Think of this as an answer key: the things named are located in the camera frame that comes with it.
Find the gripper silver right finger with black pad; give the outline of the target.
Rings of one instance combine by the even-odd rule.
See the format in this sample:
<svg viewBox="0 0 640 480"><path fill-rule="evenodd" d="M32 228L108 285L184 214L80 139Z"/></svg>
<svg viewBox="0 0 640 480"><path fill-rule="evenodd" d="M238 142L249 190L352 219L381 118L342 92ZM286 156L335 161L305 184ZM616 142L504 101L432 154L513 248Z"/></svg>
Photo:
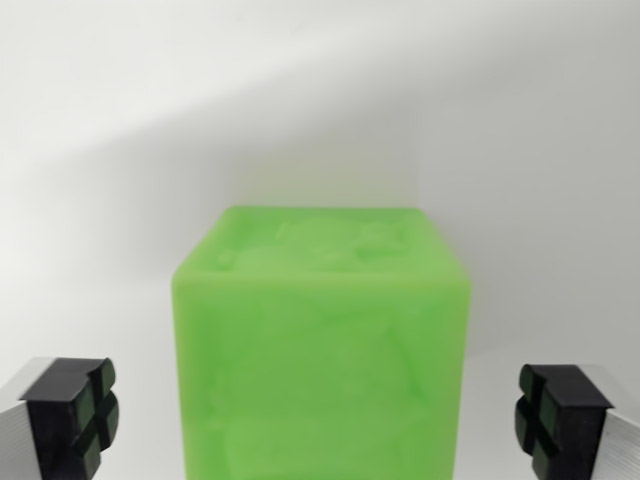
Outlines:
<svg viewBox="0 0 640 480"><path fill-rule="evenodd" d="M525 364L515 433L539 479L637 479L639 398L596 365Z"/></svg>

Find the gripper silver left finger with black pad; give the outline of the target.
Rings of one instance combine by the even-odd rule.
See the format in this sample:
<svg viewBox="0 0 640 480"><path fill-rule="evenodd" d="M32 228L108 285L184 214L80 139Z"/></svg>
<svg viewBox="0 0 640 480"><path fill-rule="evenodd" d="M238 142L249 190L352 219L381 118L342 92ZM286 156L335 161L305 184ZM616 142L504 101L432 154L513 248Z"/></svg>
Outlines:
<svg viewBox="0 0 640 480"><path fill-rule="evenodd" d="M1 477L92 479L114 442L109 358L35 357L1 387Z"/></svg>

